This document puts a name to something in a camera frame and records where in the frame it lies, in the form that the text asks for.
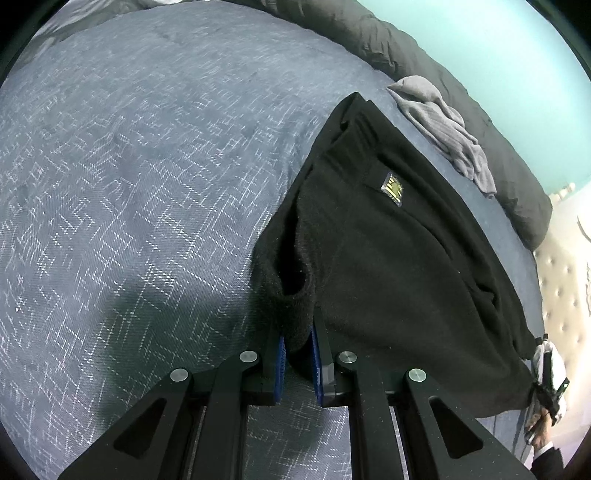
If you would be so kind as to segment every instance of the metal bolt head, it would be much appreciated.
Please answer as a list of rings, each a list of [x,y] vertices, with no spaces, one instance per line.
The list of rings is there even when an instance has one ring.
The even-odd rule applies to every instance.
[[[255,362],[257,358],[258,355],[256,354],[256,352],[253,352],[252,350],[245,350],[240,354],[240,360],[242,360],[246,364],[251,364]]]
[[[352,364],[357,360],[357,355],[353,352],[341,352],[339,353],[339,360],[344,364]]]
[[[420,368],[413,368],[410,372],[408,372],[408,377],[413,382],[422,382],[427,378],[427,374]]]
[[[184,368],[177,368],[170,372],[170,380],[173,382],[183,382],[189,377],[189,372]]]

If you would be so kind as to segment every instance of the dark pillow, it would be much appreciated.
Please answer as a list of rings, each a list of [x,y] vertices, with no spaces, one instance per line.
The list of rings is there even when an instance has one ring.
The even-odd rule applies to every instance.
[[[495,128],[490,117],[449,71],[415,39],[381,21],[356,0],[227,0],[269,12],[339,43],[393,80],[409,75],[428,79],[446,103],[464,118],[480,142],[495,179],[496,198],[530,250],[548,230],[552,205],[525,161]]]

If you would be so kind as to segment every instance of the white shirt cuff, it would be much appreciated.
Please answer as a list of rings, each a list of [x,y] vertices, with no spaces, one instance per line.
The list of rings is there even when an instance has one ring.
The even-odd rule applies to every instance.
[[[554,444],[552,442],[546,443],[541,449],[534,453],[534,460],[538,458],[540,455],[545,454],[548,450],[554,448]]]

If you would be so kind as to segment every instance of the black metal bracket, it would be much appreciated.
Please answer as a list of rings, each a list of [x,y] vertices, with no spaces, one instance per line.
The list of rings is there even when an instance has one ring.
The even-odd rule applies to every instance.
[[[319,403],[349,408],[353,480],[534,479],[420,368],[381,372],[354,352],[331,351],[318,312],[313,336]]]
[[[241,479],[248,406],[281,396],[283,339],[271,327],[266,340],[213,370],[171,371],[59,480]]]
[[[319,314],[312,340],[320,405],[349,409],[353,480],[533,479],[423,370],[331,351]],[[59,480],[240,480],[248,406],[281,394],[283,341],[273,327],[265,341],[213,370],[170,372]]]

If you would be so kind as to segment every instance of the gray towel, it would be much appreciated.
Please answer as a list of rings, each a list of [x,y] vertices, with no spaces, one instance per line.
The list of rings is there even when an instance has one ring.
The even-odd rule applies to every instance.
[[[405,77],[388,86],[400,111],[433,142],[455,169],[486,195],[496,193],[486,155],[478,140],[464,127],[462,116],[448,106],[426,78]]]

